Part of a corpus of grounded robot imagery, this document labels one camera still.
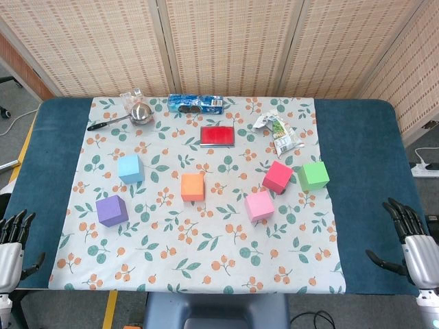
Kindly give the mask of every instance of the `orange cube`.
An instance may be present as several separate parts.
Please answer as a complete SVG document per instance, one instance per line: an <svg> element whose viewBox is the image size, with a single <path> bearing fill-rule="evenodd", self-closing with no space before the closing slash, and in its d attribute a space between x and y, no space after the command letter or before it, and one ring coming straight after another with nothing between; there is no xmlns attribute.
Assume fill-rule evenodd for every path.
<svg viewBox="0 0 439 329"><path fill-rule="evenodd" d="M183 201L204 200L204 175L183 173L181 175L181 198Z"/></svg>

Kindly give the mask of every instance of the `tablecloth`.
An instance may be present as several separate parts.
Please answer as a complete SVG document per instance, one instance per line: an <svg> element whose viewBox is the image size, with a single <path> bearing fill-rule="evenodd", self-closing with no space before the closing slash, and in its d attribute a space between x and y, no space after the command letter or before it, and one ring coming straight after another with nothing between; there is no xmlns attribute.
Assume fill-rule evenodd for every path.
<svg viewBox="0 0 439 329"><path fill-rule="evenodd" d="M252 225L244 197L260 191L276 160L268 130L255 132L260 113L277 108L305 147L281 160L297 170L320 157L313 99L226 99L223 116L169 113L166 99L149 99L155 121L123 121L86 132L73 180L51 289L123 289L206 293L344 292L331 199L304 193L291 179L272 193L276 214ZM124 113L118 98L96 98L90 124ZM201 125L234 125L236 147L200 148ZM144 183L125 186L117 159L138 154ZM184 172L203 172L206 201L183 203ZM97 222L95 201L120 195L130 221Z"/></svg>

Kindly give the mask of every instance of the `red card case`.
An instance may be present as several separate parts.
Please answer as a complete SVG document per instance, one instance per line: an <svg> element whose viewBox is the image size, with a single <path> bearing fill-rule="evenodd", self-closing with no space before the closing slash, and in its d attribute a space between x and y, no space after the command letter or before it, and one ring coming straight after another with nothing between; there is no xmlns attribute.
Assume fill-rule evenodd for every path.
<svg viewBox="0 0 439 329"><path fill-rule="evenodd" d="M235 146L234 127L201 127L200 146L202 147L230 147Z"/></svg>

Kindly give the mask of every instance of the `green cube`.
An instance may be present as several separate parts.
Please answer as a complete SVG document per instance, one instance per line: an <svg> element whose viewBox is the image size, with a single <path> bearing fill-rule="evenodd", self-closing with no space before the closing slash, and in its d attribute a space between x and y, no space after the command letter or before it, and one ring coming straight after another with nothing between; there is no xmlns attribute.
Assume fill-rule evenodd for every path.
<svg viewBox="0 0 439 329"><path fill-rule="evenodd" d="M327 169L322 161L304 164L299 169L299 177L302 191L312 191L323 188L329 182Z"/></svg>

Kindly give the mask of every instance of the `metal spoon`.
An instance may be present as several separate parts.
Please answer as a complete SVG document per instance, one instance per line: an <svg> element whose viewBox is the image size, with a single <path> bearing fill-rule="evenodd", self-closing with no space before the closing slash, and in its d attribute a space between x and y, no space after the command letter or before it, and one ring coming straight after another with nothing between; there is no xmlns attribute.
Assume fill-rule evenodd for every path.
<svg viewBox="0 0 439 329"><path fill-rule="evenodd" d="M88 127L87 130L96 130L110 125L111 123L119 122L128 118L130 118L131 122L133 122L134 124L144 125L150 122L152 119L151 108L144 103L137 103L132 107L130 114L127 114L126 116L118 119L109 120L107 122L96 123L95 125L91 125L90 127Z"/></svg>

